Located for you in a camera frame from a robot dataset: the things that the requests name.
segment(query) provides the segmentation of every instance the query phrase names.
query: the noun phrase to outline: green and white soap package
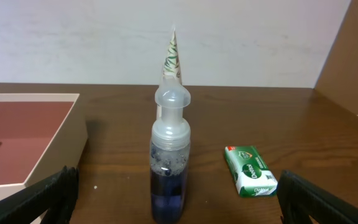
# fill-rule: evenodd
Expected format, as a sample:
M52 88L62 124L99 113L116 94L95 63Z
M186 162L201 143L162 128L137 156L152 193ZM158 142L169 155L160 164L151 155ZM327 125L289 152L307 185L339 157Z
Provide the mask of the green and white soap package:
M241 197L275 195L277 180L255 146L226 146L224 158Z

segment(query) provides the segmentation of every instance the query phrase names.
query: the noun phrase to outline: clear plastic bottle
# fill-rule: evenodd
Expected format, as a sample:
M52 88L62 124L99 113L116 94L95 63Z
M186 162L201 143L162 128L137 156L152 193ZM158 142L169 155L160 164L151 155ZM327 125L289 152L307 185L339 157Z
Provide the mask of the clear plastic bottle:
M155 92L162 108L150 142L152 215L157 223L175 223L181 217L190 151L190 126L182 114L190 99L186 88L169 76Z

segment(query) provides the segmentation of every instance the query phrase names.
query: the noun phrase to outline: brown wooden surface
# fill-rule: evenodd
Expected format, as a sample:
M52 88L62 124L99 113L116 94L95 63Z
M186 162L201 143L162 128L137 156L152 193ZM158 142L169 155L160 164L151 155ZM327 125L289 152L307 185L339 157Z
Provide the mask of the brown wooden surface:
M0 84L0 92L82 94L89 141L72 223L153 223L149 141L156 88ZM276 178L292 170L358 207L357 116L310 89L188 89L192 145L181 223L281 223L276 197L238 196L223 159L227 145L256 145Z
M358 0L353 0L316 89L358 114Z

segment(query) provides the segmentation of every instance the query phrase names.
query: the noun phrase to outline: wooden table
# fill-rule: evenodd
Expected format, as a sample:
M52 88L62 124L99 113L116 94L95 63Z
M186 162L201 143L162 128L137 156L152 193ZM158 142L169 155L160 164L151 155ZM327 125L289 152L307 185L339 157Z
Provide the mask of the wooden table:
M156 86L0 84L0 92L81 93L89 141L72 223L153 223L149 141ZM358 207L358 117L311 89L188 86L190 168L181 223L281 223L276 197L240 198L223 149L256 145Z

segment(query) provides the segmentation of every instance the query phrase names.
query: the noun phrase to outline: open box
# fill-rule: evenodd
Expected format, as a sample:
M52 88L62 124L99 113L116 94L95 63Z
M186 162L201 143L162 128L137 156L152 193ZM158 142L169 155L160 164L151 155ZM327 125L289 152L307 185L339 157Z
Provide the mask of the open box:
M0 200L76 167L88 138L79 94L0 94Z

